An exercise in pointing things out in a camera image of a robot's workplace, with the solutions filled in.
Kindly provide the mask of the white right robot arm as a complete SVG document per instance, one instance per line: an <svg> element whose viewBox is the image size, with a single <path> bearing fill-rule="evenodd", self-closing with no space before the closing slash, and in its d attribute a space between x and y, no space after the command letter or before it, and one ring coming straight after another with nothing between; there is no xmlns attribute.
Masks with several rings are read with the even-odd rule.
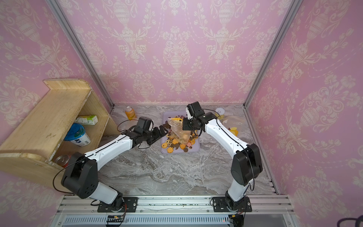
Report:
<svg viewBox="0 0 363 227"><path fill-rule="evenodd" d="M199 102L186 107L187 118L183 119L184 131L201 131L213 137L231 156L232 184L226 192L229 209L237 210L244 201L248 188L254 189L255 179L263 171L259 147L248 144L230 132L214 113L206 113Z"/></svg>

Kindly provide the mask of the ziploc bag with yellow chick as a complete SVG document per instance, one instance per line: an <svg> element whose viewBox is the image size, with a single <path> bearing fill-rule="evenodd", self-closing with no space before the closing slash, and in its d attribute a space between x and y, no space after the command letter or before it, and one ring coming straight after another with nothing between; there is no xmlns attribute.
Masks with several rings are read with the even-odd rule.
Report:
<svg viewBox="0 0 363 227"><path fill-rule="evenodd" d="M246 120L240 116L229 115L222 119L222 124L236 137L242 132Z"/></svg>

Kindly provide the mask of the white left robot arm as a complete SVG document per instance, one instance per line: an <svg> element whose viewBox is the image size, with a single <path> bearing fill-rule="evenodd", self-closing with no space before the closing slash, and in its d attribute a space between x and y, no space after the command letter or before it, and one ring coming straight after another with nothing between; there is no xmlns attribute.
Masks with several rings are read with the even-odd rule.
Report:
<svg viewBox="0 0 363 227"><path fill-rule="evenodd" d="M123 194L99 182L98 171L122 153L143 142L151 146L167 134L164 126L156 127L151 119L141 117L136 125L122 130L111 142L85 154L74 153L64 170L61 185L81 199L91 198L118 211L125 204Z"/></svg>

